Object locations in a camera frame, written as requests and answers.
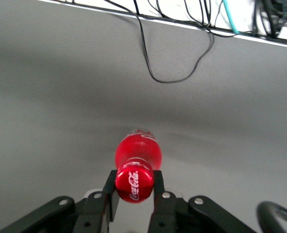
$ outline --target gray table surface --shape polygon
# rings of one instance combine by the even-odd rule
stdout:
[[[187,75],[205,32],[143,22],[155,75]],[[206,195],[256,231],[287,208],[287,48],[216,38],[195,74],[149,76],[129,17],[0,0],[0,229],[59,195],[103,187],[119,141],[148,128],[165,186]],[[120,202],[115,233],[146,232],[152,200]]]

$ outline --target red bottle cap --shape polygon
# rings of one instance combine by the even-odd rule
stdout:
[[[154,171],[144,159],[130,158],[118,169],[115,186],[123,200],[142,202],[153,190]]]

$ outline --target screw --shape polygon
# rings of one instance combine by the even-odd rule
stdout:
[[[66,200],[66,199],[61,200],[61,201],[59,202],[59,205],[65,205],[65,204],[67,204],[67,202],[68,202],[68,200]]]
[[[169,192],[164,192],[164,193],[162,194],[162,197],[163,197],[163,198],[170,198],[170,193],[169,193]]]
[[[95,193],[94,194],[94,198],[97,199],[97,198],[100,198],[102,196],[102,193]]]
[[[203,204],[203,200],[201,198],[195,198],[194,202],[195,202],[195,204],[198,204],[198,205]]]

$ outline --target coca-cola bottle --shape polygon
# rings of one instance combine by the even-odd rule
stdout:
[[[162,163],[162,152],[148,130],[134,130],[119,144],[115,154],[118,169],[115,186],[119,196],[139,203],[148,198],[154,186],[154,171]]]

